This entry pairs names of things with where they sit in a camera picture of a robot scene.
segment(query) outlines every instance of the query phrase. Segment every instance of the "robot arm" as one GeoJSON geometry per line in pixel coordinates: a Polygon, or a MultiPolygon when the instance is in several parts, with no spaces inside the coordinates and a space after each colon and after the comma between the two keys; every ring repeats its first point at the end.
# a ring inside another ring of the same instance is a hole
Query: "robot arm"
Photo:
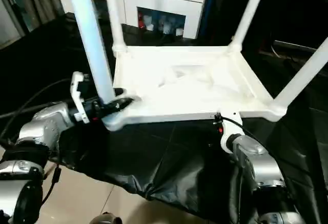
{"type": "Polygon", "coordinates": [[[76,108],[59,103],[36,113],[21,128],[15,145],[5,151],[0,161],[0,223],[32,224],[38,220],[44,167],[50,152],[58,149],[63,131],[78,122],[88,123],[118,112],[133,101],[118,97],[103,105],[98,97],[84,100],[78,86],[84,77],[82,73],[73,74],[71,95],[76,108]]]}
{"type": "Polygon", "coordinates": [[[238,113],[215,115],[221,147],[234,155],[253,193],[261,224],[304,224],[291,200],[275,159],[255,139],[244,135],[238,113]]]}

